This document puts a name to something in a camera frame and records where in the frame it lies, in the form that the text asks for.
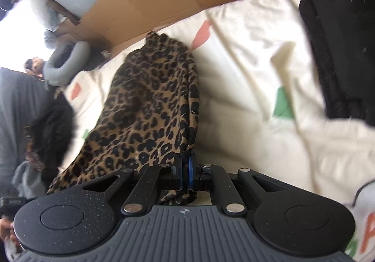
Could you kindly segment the black folded clothes stack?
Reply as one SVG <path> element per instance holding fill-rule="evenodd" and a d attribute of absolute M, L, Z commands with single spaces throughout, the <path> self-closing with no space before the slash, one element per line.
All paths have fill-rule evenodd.
<path fill-rule="evenodd" d="M 374 0 L 301 0 L 330 119 L 374 126 Z"/>

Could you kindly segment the black garment pile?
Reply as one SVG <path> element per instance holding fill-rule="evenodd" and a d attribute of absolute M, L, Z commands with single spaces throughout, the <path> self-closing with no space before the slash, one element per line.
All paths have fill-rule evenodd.
<path fill-rule="evenodd" d="M 25 127 L 25 159 L 41 173 L 41 180 L 46 185 L 58 175 L 72 140 L 73 127 L 74 111 L 63 93 L 52 101 L 43 115 Z"/>

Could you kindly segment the white patterned bed sheet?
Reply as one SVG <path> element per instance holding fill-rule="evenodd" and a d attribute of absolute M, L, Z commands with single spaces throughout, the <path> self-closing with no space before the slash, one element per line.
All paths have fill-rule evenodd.
<path fill-rule="evenodd" d="M 374 260 L 374 128 L 330 119 L 298 6 L 300 0 L 239 0 L 157 32 L 184 43 L 198 70 L 193 150 L 234 173 L 249 167 L 342 202 L 356 230 L 346 253 Z M 76 159 L 104 108 L 116 71 L 146 37 L 65 90 L 78 132 L 60 174 Z"/>

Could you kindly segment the dark grey pillow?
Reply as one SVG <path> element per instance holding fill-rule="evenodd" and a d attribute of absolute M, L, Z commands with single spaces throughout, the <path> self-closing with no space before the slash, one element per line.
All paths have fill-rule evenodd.
<path fill-rule="evenodd" d="M 54 89 L 23 72 L 1 68 L 1 183 L 10 186 L 17 167 L 25 161 L 25 126 L 44 114 Z"/>

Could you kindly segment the leopard print skirt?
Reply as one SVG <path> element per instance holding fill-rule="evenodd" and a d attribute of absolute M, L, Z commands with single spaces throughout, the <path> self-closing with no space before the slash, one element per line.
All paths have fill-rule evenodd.
<path fill-rule="evenodd" d="M 123 168 L 142 173 L 176 157 L 186 160 L 195 145 L 199 110 L 198 70 L 188 47 L 149 33 L 116 71 L 96 126 L 48 193 Z"/>

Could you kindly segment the small plush doll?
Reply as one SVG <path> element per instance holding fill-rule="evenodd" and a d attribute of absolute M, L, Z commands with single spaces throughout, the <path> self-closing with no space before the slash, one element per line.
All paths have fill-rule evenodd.
<path fill-rule="evenodd" d="M 27 74 L 43 78 L 43 68 L 45 65 L 45 61 L 37 56 L 35 56 L 33 59 L 28 59 L 24 64 L 24 69 Z"/>

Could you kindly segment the grey neck pillow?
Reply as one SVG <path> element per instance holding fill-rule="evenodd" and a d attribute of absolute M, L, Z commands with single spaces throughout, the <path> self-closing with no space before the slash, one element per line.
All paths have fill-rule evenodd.
<path fill-rule="evenodd" d="M 44 80 L 50 86 L 67 86 L 75 75 L 86 69 L 90 55 L 90 44 L 86 41 L 60 45 L 44 63 Z"/>

